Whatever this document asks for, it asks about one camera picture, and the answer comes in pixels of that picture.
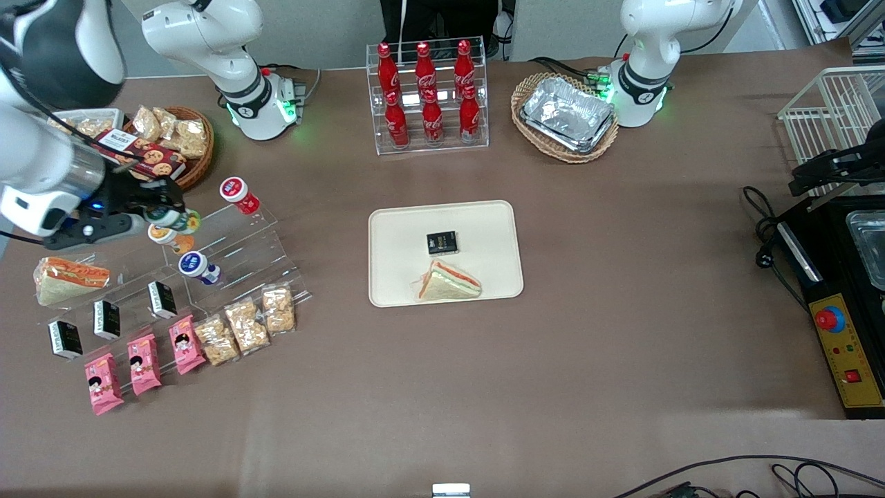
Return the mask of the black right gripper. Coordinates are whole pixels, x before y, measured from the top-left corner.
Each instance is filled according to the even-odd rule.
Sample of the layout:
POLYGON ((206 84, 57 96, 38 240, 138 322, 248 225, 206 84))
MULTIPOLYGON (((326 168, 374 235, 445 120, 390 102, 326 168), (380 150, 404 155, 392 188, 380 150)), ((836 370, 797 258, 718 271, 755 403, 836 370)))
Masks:
POLYGON ((73 235, 126 235, 151 224, 151 209, 184 210, 184 192, 170 178, 141 182, 129 173, 110 173, 68 219, 73 235))

